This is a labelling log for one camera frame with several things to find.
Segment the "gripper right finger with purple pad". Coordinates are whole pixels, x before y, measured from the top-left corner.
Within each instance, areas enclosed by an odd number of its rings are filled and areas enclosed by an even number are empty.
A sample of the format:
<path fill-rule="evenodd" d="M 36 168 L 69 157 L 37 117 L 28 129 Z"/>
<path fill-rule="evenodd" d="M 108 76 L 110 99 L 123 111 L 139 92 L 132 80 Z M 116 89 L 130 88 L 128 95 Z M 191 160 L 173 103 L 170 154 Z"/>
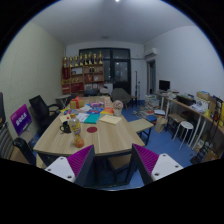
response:
<path fill-rule="evenodd" d="M 138 168 L 145 185 L 182 169 L 182 166 L 168 154 L 158 155 L 137 144 L 132 145 L 131 162 Z"/>

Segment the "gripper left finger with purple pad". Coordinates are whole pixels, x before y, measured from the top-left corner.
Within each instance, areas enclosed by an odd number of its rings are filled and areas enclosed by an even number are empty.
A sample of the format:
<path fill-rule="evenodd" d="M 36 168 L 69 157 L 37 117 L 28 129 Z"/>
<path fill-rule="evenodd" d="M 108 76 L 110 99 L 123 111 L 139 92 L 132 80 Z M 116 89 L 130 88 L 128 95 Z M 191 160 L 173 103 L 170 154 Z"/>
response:
<path fill-rule="evenodd" d="M 95 156 L 94 146 L 87 146 L 69 157 L 59 157 L 46 171 L 79 186 L 85 184 Z"/>

